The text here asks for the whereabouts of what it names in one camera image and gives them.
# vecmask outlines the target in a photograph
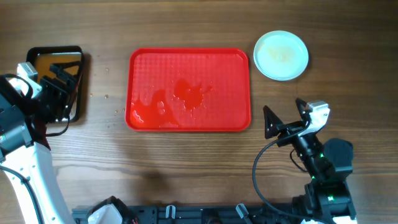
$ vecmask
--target small rectangular tray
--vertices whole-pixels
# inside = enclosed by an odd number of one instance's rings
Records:
[[[141,48],[130,58],[126,123],[136,131],[242,131],[249,62],[234,48]]]

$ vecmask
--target white plate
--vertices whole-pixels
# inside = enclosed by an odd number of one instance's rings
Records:
[[[281,30],[272,31],[257,41],[254,63],[268,78],[287,81],[304,72],[308,64],[308,50],[296,35]]]

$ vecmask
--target black cable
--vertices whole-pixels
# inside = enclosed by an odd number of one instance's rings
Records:
[[[39,224],[44,224],[44,219],[43,219],[42,211],[40,210],[40,205],[39,205],[39,203],[37,201],[35,192],[33,191],[32,186],[29,183],[29,180],[26,179],[20,173],[12,170],[10,168],[4,167],[4,166],[0,166],[0,170],[3,170],[3,171],[8,172],[10,174],[14,174],[16,177],[18,177],[21,180],[21,182],[25,185],[25,187],[26,187],[26,189],[27,189],[27,191],[28,191],[28,193],[30,195],[30,198],[32,199],[33,207],[35,208],[35,212],[36,212],[36,216],[37,216],[37,221],[39,222]]]
[[[290,156],[290,159],[291,159],[292,162],[293,162],[293,164],[296,165],[296,167],[297,167],[299,170],[301,170],[301,172],[308,172],[307,170],[301,168],[301,167],[296,163],[296,161],[294,161],[293,156],[292,156],[294,150],[295,150],[295,149],[293,149],[293,150],[290,152],[290,155],[289,155],[289,156]]]
[[[46,134],[45,137],[56,137],[56,136],[60,136],[61,134],[65,133],[65,132],[68,130],[68,128],[69,128],[70,116],[68,115],[67,118],[68,118],[68,123],[67,123],[67,126],[65,127],[64,130],[62,130],[62,131],[59,132],[59,133],[50,133],[50,134]]]
[[[22,80],[29,88],[28,88],[28,90],[27,90],[27,93],[26,93],[26,98],[28,99],[28,100],[30,100],[31,98],[32,98],[32,96],[33,96],[33,88],[32,88],[32,86],[29,84],[29,82],[27,82],[25,79],[23,79],[22,77],[19,77],[19,76],[17,76],[17,75],[14,75],[14,74],[5,74],[4,75],[4,77],[5,78],[16,78],[16,79],[19,79],[19,80]]]
[[[252,180],[253,180],[254,189],[256,190],[256,192],[257,192],[258,196],[261,198],[261,200],[262,200],[269,208],[271,208],[273,211],[275,211],[275,212],[278,213],[279,215],[285,215],[285,216],[288,216],[288,217],[298,218],[298,219],[301,219],[301,220],[314,220],[314,221],[321,222],[321,223],[327,223],[326,221],[319,220],[319,219],[317,219],[317,218],[306,217],[306,216],[303,216],[303,215],[295,215],[295,214],[292,214],[292,213],[287,213],[287,212],[284,212],[284,211],[282,211],[282,210],[279,210],[278,208],[275,208],[275,207],[274,207],[273,205],[271,205],[271,203],[268,202],[267,199],[261,194],[261,192],[260,192],[260,190],[259,190],[259,187],[257,186],[257,180],[256,180],[256,167],[257,167],[257,163],[259,162],[259,159],[260,159],[260,157],[262,156],[262,154],[263,154],[268,148],[270,148],[271,146],[273,146],[275,143],[278,143],[278,142],[281,142],[281,141],[285,141],[285,140],[287,140],[287,139],[289,139],[289,138],[292,138],[292,137],[294,137],[294,136],[296,136],[296,135],[302,133],[303,131],[305,131],[305,130],[310,126],[310,123],[311,123],[311,122],[310,122],[310,120],[308,119],[307,124],[305,125],[304,129],[302,129],[301,131],[296,132],[296,133],[294,133],[294,134],[291,134],[290,136],[286,136],[286,137],[284,137],[284,138],[277,139],[277,140],[275,140],[275,141],[272,141],[272,142],[269,143],[268,145],[266,145],[266,146],[259,152],[259,154],[257,155],[256,159],[254,160],[253,170],[252,170]]]

